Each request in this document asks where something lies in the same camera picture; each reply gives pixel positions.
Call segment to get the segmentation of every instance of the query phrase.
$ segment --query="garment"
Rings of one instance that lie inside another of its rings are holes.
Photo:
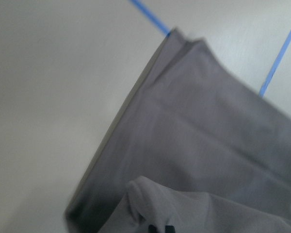
[[[98,232],[140,176],[206,192],[201,202],[219,199],[227,212],[291,221],[291,120],[228,74],[204,40],[177,30],[146,70],[66,210],[70,231]]]

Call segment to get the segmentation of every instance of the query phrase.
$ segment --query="blue line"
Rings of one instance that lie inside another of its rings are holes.
[[[169,28],[161,22],[140,0],[130,0],[165,36],[170,33]]]
[[[283,46],[282,46],[282,48],[281,48],[276,60],[274,61],[274,64],[273,64],[270,72],[267,75],[267,78],[266,78],[265,82],[263,83],[263,85],[262,85],[262,87],[260,89],[260,92],[259,92],[260,96],[262,96],[262,97],[264,96],[265,91],[266,91],[266,89],[268,87],[268,84],[270,84],[270,82],[271,82],[271,80],[273,78],[273,75],[276,72],[276,70],[277,70],[277,68],[278,68],[278,66],[279,66],[279,64],[281,62],[281,59],[282,59],[283,55],[285,54],[290,42],[291,42],[291,31],[289,32],[289,35],[288,35],[285,43],[283,44]]]

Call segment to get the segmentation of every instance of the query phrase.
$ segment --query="blue tape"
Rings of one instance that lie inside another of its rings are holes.
[[[160,21],[140,0],[130,0],[165,36],[170,33],[169,28]]]
[[[271,82],[271,80],[273,78],[273,75],[276,72],[276,70],[277,70],[277,68],[278,68],[278,66],[279,66],[279,64],[281,62],[281,59],[282,59],[283,55],[285,54],[290,42],[291,42],[291,31],[289,32],[289,35],[288,35],[285,43],[283,44],[283,46],[282,46],[282,48],[281,48],[276,60],[274,61],[274,64],[273,64],[270,72],[268,73],[268,75],[266,77],[265,82],[263,83],[263,85],[262,85],[262,87],[260,89],[260,92],[259,92],[260,96],[262,96],[262,97],[264,96],[265,91],[266,91],[268,85],[270,84],[270,82]]]

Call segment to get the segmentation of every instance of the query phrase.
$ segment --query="white surface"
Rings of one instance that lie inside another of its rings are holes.
[[[256,91],[291,28],[291,0],[144,2]],[[0,232],[65,232],[69,198],[162,40],[126,0],[0,1]],[[291,47],[266,97],[291,116]]]

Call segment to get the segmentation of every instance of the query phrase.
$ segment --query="blue stripe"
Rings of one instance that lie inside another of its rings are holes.
[[[282,48],[281,48],[281,50],[280,50],[280,52],[279,52],[274,64],[273,64],[270,72],[268,73],[265,82],[263,83],[263,85],[262,85],[262,87],[260,89],[260,92],[259,92],[260,96],[262,96],[262,97],[264,96],[265,91],[266,91],[266,89],[268,87],[268,84],[270,84],[270,82],[271,82],[271,80],[273,78],[273,75],[276,72],[276,70],[277,70],[277,68],[278,68],[278,66],[279,66],[279,64],[281,62],[281,59],[282,59],[283,55],[285,54],[290,42],[291,42],[291,31],[290,31],[285,43],[283,44],[283,46],[282,46]]]
[[[160,21],[140,0],[130,0],[165,36],[169,35],[169,28]]]

